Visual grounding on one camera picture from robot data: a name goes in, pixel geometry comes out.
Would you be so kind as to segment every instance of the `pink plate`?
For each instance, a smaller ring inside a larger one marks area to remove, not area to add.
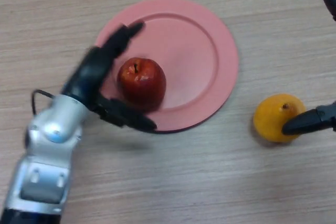
[[[158,132],[176,132],[202,123],[227,100],[238,75],[238,53],[227,27],[212,12],[187,0],[147,0],[128,7],[107,23],[101,46],[121,24],[146,22],[129,49],[115,61],[101,93],[119,97],[115,80],[132,57],[155,60],[167,79],[161,108],[148,114]]]

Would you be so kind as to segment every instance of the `wood grain surface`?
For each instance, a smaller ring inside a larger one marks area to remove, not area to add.
[[[31,90],[58,92],[105,23],[138,1],[0,0],[1,201],[24,151]],[[177,134],[91,118],[62,222],[336,223],[335,133],[274,147],[251,128],[256,105],[277,92],[308,108],[336,100],[336,24],[323,1],[193,1],[235,37],[240,70],[233,94],[210,120]]]

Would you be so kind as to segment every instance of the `red apple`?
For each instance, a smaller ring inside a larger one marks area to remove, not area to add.
[[[131,58],[120,68],[118,88],[133,107],[154,110],[162,102],[166,92],[166,77],[154,60]]]

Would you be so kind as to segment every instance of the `robotic hand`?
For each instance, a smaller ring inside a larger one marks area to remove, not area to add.
[[[114,59],[143,26],[142,22],[122,25],[102,47],[89,50],[59,95],[49,95],[52,103],[34,116],[26,130],[26,153],[17,163],[0,224],[60,223],[70,188],[72,152],[81,140],[81,125],[90,111],[117,126],[142,131],[156,128],[140,112],[99,92]],[[34,114],[36,92],[32,95]]]
[[[336,21],[336,0],[324,0],[324,3]],[[328,128],[336,131],[336,102],[318,106],[296,116],[283,126],[282,132],[285,135],[297,135]]]

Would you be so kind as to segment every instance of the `orange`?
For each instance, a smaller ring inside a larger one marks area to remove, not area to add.
[[[257,107],[253,124],[259,135],[266,140],[275,143],[289,143],[298,135],[283,135],[282,126],[304,111],[306,107],[297,97],[290,94],[272,95]]]

